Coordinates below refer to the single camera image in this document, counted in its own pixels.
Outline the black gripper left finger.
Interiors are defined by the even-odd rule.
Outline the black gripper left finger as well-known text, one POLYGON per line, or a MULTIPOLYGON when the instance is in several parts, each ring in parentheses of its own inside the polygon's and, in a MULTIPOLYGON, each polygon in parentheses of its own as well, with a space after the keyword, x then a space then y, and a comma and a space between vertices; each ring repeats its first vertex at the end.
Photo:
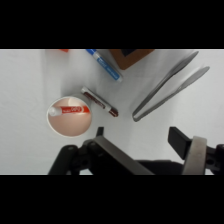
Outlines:
POLYGON ((49 175, 79 175, 82 170, 89 170, 93 175, 153 175, 107 140, 103 127, 97 129, 95 138, 86 140, 80 148, 75 145, 62 147, 49 175))

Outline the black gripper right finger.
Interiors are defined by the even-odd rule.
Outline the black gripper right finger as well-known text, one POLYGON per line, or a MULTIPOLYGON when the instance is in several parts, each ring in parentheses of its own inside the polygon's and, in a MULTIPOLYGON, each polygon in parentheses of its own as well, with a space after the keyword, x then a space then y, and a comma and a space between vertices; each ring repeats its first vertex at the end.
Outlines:
POLYGON ((169 128, 168 143, 184 161, 183 175, 204 175, 206 169, 224 175, 224 144, 209 147, 205 138, 190 139, 176 127, 169 128))

